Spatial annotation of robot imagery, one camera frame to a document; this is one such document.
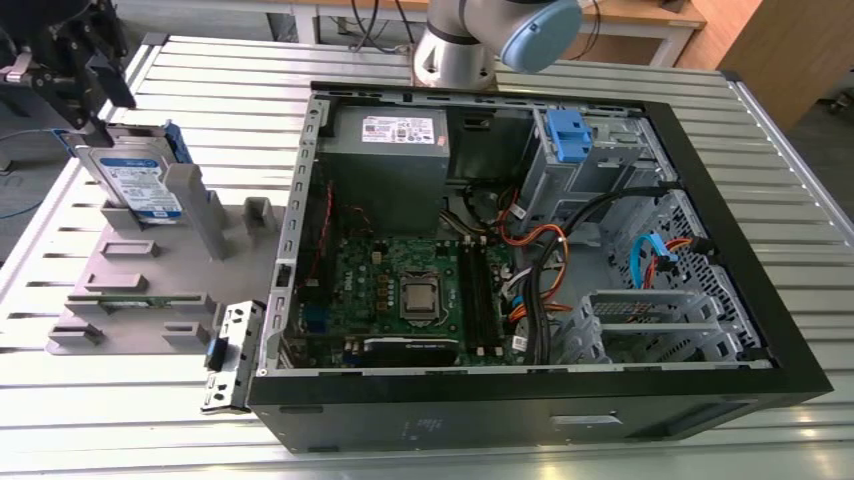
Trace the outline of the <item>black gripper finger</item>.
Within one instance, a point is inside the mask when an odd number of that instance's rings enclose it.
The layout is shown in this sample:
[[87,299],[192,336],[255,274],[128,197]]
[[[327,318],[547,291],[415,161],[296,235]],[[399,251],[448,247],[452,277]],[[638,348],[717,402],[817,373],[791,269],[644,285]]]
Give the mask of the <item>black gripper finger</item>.
[[133,109],[136,101],[124,79],[120,63],[103,53],[95,53],[87,60],[85,67],[105,93],[113,106]]
[[36,73],[36,92],[68,126],[81,135],[83,143],[111,148],[113,138],[107,124],[95,112],[95,83],[84,70],[73,74],[40,68]]

